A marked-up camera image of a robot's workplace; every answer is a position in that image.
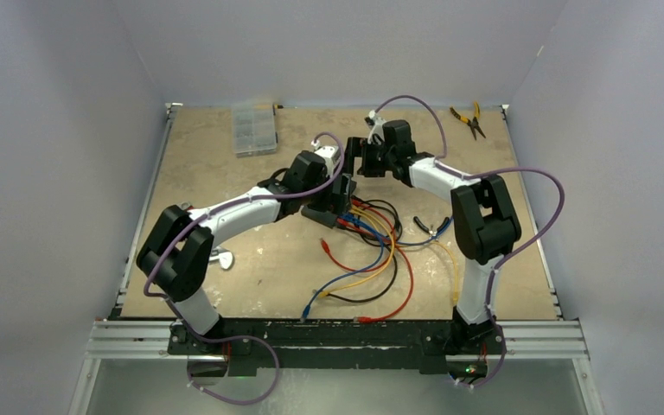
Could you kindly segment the black network switch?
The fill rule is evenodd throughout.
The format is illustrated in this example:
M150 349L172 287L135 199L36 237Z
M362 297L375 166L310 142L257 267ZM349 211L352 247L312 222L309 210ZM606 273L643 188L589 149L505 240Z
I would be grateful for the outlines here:
M336 205L307 205L302 208L303 217L325 227L336 227L337 219L348 211L347 207Z

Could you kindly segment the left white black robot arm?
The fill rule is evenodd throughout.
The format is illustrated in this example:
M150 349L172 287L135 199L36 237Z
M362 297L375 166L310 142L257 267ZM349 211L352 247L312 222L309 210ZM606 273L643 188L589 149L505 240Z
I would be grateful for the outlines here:
M181 318L189 341L203 354L222 342L251 342L231 333L201 288L213 249L254 227L308 208L333 212L335 191L349 188L354 157L335 146L303 150L290 166L260 180L244 194L211 207L166 207L136 258L145 275L144 295L156 297Z

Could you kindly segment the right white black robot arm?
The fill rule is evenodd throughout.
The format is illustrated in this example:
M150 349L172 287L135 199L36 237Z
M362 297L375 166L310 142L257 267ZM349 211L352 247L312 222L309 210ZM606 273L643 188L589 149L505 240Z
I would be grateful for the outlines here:
M346 168L360 158L358 174L393 177L410 188L425 190L452 208L453 230L459 251L466 258L462 291L453 309L450 339L470 352L481 345L494 326L494 289L498 264L513 251L521 227L508 187L501 176L475 177L419 152L405 120L365 119L368 137L351 137L346 148Z

